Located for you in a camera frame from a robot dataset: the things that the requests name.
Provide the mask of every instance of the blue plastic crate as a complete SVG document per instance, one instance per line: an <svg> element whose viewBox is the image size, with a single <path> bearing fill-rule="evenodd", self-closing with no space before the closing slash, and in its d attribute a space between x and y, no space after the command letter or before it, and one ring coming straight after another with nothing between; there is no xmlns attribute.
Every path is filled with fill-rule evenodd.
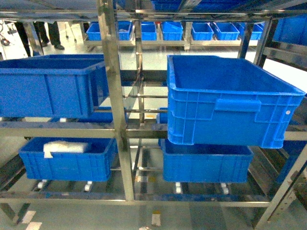
<svg viewBox="0 0 307 230"><path fill-rule="evenodd" d="M118 22L119 40L128 41L130 40L132 32L132 22L120 21Z"/></svg>
<svg viewBox="0 0 307 230"><path fill-rule="evenodd" d="M175 1L152 1L153 9L156 11L176 11L180 2Z"/></svg>
<svg viewBox="0 0 307 230"><path fill-rule="evenodd" d="M51 153L44 158L44 144L50 141L86 142L85 153ZM117 154L115 139L98 138L34 138L19 150L27 177L36 180L107 181Z"/></svg>
<svg viewBox="0 0 307 230"><path fill-rule="evenodd" d="M258 23L257 25L260 26L262 30L264 29L264 23Z"/></svg>
<svg viewBox="0 0 307 230"><path fill-rule="evenodd" d="M132 23L128 21L120 21L118 23L119 39L122 41L130 40L130 34L132 32ZM99 24L94 23L86 31L88 40L90 41L101 41Z"/></svg>
<svg viewBox="0 0 307 230"><path fill-rule="evenodd" d="M182 39L183 27L178 22L163 22L162 33L165 41L179 41Z"/></svg>
<svg viewBox="0 0 307 230"><path fill-rule="evenodd" d="M235 2L207 2L207 3L200 3L198 4L193 11L200 12L200 11L225 11L235 7L237 3Z"/></svg>
<svg viewBox="0 0 307 230"><path fill-rule="evenodd" d="M237 40L240 32L232 23L212 23L218 40Z"/></svg>
<svg viewBox="0 0 307 230"><path fill-rule="evenodd" d="M100 29L98 23L93 23L90 28L86 31L88 40L90 41L101 41Z"/></svg>
<svg viewBox="0 0 307 230"><path fill-rule="evenodd" d="M34 57L29 57L29 59L74 59L74 61L82 61L81 59L86 60L97 60L97 61L104 61L105 57L103 54L50 54L50 55L38 55ZM103 98L107 98L109 96L109 88L106 80L106 74L103 74L103 80L100 80L99 82L95 82L96 78L91 78L91 86L92 86L92 96L93 96L93 102L94 106L100 105L100 100L98 99L97 94L97 87L101 88L102 90L99 90L102 92Z"/></svg>
<svg viewBox="0 0 307 230"><path fill-rule="evenodd" d="M31 59L97 59L104 61L105 57L103 54L49 54L29 57Z"/></svg>
<svg viewBox="0 0 307 230"><path fill-rule="evenodd" d="M273 40L298 45L306 45L304 32L307 30L307 16L283 18L278 21Z"/></svg>
<svg viewBox="0 0 307 230"><path fill-rule="evenodd" d="M154 22L142 23L141 27L143 41L157 40L157 31Z"/></svg>
<svg viewBox="0 0 307 230"><path fill-rule="evenodd" d="M244 183L253 153L247 146L175 145L161 140L169 182Z"/></svg>
<svg viewBox="0 0 307 230"><path fill-rule="evenodd" d="M193 23L192 36L195 41L212 40L213 30L208 23Z"/></svg>
<svg viewBox="0 0 307 230"><path fill-rule="evenodd" d="M0 62L0 116L86 118L106 98L100 59L16 59Z"/></svg>
<svg viewBox="0 0 307 230"><path fill-rule="evenodd" d="M247 60L216 56L168 56L167 85L168 139L185 145L281 148L305 95Z"/></svg>
<svg viewBox="0 0 307 230"><path fill-rule="evenodd" d="M245 23L235 23L236 28L240 31L241 38L244 37L244 28ZM261 38L263 32L263 28L261 28L259 25L254 24L253 32L251 33L251 40L259 40Z"/></svg>

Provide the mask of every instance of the stainless steel rack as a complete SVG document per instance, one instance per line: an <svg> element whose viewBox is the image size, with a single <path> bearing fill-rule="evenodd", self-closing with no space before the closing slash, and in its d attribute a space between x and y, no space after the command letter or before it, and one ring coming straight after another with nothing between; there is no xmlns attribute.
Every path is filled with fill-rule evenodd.
<svg viewBox="0 0 307 230"><path fill-rule="evenodd" d="M87 34L84 31L82 23L80 23L82 32L83 43L88 47L88 50L92 50L95 46L101 46L101 41L90 41ZM192 38L192 27L185 26L183 40L181 41L166 41L163 40L162 30L160 24L157 25L157 40L155 41L142 41L142 46L173 46L184 47L185 50L189 50L191 46L240 46L241 39L238 38L235 41L221 41L217 38L213 38L210 41L196 41ZM258 40L251 40L249 46L257 46ZM135 46L134 27L131 33L129 41L119 41L120 46Z"/></svg>
<svg viewBox="0 0 307 230"><path fill-rule="evenodd" d="M255 154L245 184L228 184L229 195L221 192L220 184L179 183L179 190L174 192L175 183L162 179L162 153L151 138L167 138L166 125L156 124L154 119L145 119L145 113L166 112L164 110L145 110L145 98L165 98L144 95L144 86L166 80L166 71L142 69L141 21L183 21L186 28L197 21L232 21L247 22L244 39L240 41L238 58L245 58L253 23L265 21L262 38L257 46L255 64L263 66L270 58L284 64L306 70L306 47L272 41L277 19L307 13L306 10L283 10L287 7L306 3L307 0L289 1L252 1L253 4L242 6L229 12L191 12L199 0L183 0L179 11L161 12L142 8L142 1L136 0L129 10L113 10L112 0L97 0L97 10L55 9L48 4L48 10L10 9L0 10L3 19L25 21L26 31L33 50L43 54L34 26L31 21L48 19L58 21L78 20L96 21L101 31L103 52L107 70L110 101L114 122L111 124L89 124L49 122L25 122L20 118L6 118L0 122L0 136L21 137L81 137L81 138L116 138L119 162L112 168L112 176L106 183L97 185L88 192L83 192L76 184L70 184L65 192L56 189L50 182L38 189L37 183L32 190L12 192L10 188L25 173L21 159L16 156L0 169L0 208L7 216L18 223L31 203L69 203L91 205L188 205L222 207L257 207L252 220L255 229L261 229L265 223L278 217L295 199L295 189L306 182L303 177L304 164L307 161L307 146L303 149L285 181L276 184L278 170L268 159L265 151L252 147ZM119 42L116 34L116 20L134 21L137 69L120 70ZM125 81L133 80L132 90L123 95L121 76ZM139 109L132 107L138 100ZM139 113L139 119L125 120L125 112ZM306 126L289 126L285 133L286 140L307 140ZM23 203L20 212L15 213L10 205Z"/></svg>

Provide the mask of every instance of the metal shelf frame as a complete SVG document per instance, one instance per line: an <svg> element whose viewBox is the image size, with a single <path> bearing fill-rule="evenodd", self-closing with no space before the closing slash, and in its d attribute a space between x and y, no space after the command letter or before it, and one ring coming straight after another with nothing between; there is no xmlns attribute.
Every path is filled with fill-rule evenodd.
<svg viewBox="0 0 307 230"><path fill-rule="evenodd" d="M150 138L167 138L167 125L156 124L155 119L145 119L145 113L164 113L166 111L144 109L144 99L156 98L158 100L165 97L144 95L143 88L145 85L157 82L161 84L162 81L166 80L166 71L142 69L142 46L147 44L142 42L141 39L141 21L184 21L186 28L188 28L185 33L190 31L192 21L247 22L244 39L240 41L238 58L245 58L246 56L253 23L266 21L261 40L258 42L254 63L263 67L265 59L270 58L303 70L307 68L306 47L272 41L277 19L307 13L306 10L282 10L281 6L295 6L305 3L307 0L273 0L271 1L274 2L273 5L266 1L263 5L272 6L272 8L265 11L262 10L264 8L259 6L256 9L246 6L246 8L238 8L230 12L191 12L199 2L199 0L183 0L177 12L143 10L141 8L141 0L136 0L133 10L129 11L114 11L112 0L97 0L96 11L53 9L49 4L49 10L38 10L35 11L35 15L26 16L27 13L34 11L0 9L0 14L10 13L10 15L5 16L5 19L23 19L27 21L25 28L30 44L33 50L40 54L43 54L43 49L37 36L35 36L33 23L29 21L39 20L46 13L52 14L48 19L56 19L58 21L67 20L65 16L68 15L91 14L92 17L87 16L78 19L78 21L88 21L95 18L98 12L102 41L97 42L97 44L100 43L103 47L105 55L107 80L114 118L114 122L111 124L77 123L73 120L66 123L25 122L21 121L20 118L3 118L0 121L0 136L116 138L119 156L119 164L112 167L111 179L103 184L104 189L88 193L71 190L64 193L53 191L48 189L49 184L45 185L42 189L38 189L37 183L34 184L30 192L10 191L10 188L25 173L21 159L19 156L16 156L0 168L0 208L14 223L22 220L23 214L30 203L49 202L55 204L142 206L180 206L193 203L202 206L257 207L258 212L255 214L252 224L255 229L261 229L268 221L278 217L290 205L295 199L295 188L302 181L306 180L301 174L307 161L307 146L304 147L294 166L286 176L285 181L280 186L275 182L278 172L265 153L258 147L252 147L255 157L249 169L248 183L227 185L230 191L229 195L221 192L220 184L199 185L194 183L178 183L179 192L169 192L169 190L165 192L163 186L173 187L175 183L166 183L162 179L152 179L153 173L155 173L154 178L162 178L162 169L159 166L152 167L149 158L156 157L161 160L162 155L158 146L147 146L146 141ZM123 43L118 41L116 32L116 21L119 20L134 21L134 40L127 42L127 45L136 47L137 69L134 71L120 70L118 53L119 45L123 45ZM182 46L185 49L189 49L189 46L192 45L198 45L191 37L185 38L186 41L182 41ZM132 90L128 95L123 94L121 77L124 81L133 81ZM132 108L136 100L138 100L139 109L133 110ZM139 113L140 118L129 119L126 122L125 113ZM130 144L133 138L138 139L137 145ZM285 139L307 140L307 126L289 126L285 133ZM120 188L112 190L116 180L119 180ZM203 193L198 194L194 192L199 190L202 190ZM15 213L9 203L23 203L24 205L18 213Z"/></svg>
<svg viewBox="0 0 307 230"><path fill-rule="evenodd" d="M213 37L210 41L195 41L192 38L192 23L186 22L183 39L181 41L165 41L163 40L162 30L160 24L157 26L157 40L156 41L142 41L142 46L173 46L184 47L185 50L190 50L191 46L241 46L241 38L235 41L220 41L216 37ZM88 50L92 50L95 46L101 46L101 41L90 41L84 31L82 23L80 23L82 32L83 43L88 47ZM131 38L129 41L119 41L120 46L135 46L134 28L131 32ZM258 40L251 40L249 46L257 46Z"/></svg>

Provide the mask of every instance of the floor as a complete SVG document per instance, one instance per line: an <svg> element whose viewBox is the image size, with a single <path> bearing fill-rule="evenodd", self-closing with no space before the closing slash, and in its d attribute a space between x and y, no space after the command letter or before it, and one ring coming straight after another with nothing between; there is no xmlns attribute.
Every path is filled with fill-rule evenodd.
<svg viewBox="0 0 307 230"><path fill-rule="evenodd" d="M87 47L83 45L79 25L72 26L76 35L75 43L70 32L69 38L65 37L64 24L60 23L60 34L64 51L55 50L49 45L44 48L45 54L74 54L87 53ZM17 34L6 35L11 45L4 48L6 59L24 58L26 54ZM197 47L188 52L176 48L151 47L143 52L144 69L166 69L166 55L218 55L221 57L236 58L237 47ZM102 53L101 47L96 47L92 53ZM250 48L247 59L253 61L255 49ZM136 69L136 60L133 48L122 48L120 53L122 69ZM285 66L283 64L267 60L264 69L282 78L307 92L307 73ZM167 95L167 88L145 87L145 94ZM158 108L167 106L167 100L145 100L145 108ZM25 143L23 138L0 138L0 166L12 158L20 146ZM13 190L30 188L33 181L24 176ZM18 210L20 205L13 206ZM148 226L151 229L161 230L251 230L250 219L255 213L252 208L225 208L225 207L198 207L186 205L180 207L137 207L137 206L78 206L78 205L31 205L29 210L36 211L31 222L42 223L39 227L19 224L13 226L6 216L0 212L0 230L138 230ZM152 212L161 212L160 227L152 227ZM307 228L307 212L298 201L286 210L278 220L272 221L265 226L264 230L303 230Z"/></svg>

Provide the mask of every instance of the cable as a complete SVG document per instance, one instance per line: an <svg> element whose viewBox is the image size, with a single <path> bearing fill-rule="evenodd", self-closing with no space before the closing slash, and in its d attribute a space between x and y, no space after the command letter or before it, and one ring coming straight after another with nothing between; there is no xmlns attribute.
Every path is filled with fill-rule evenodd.
<svg viewBox="0 0 307 230"><path fill-rule="evenodd" d="M10 45L10 41L6 38L1 39L1 44L4 46L9 46Z"/></svg>

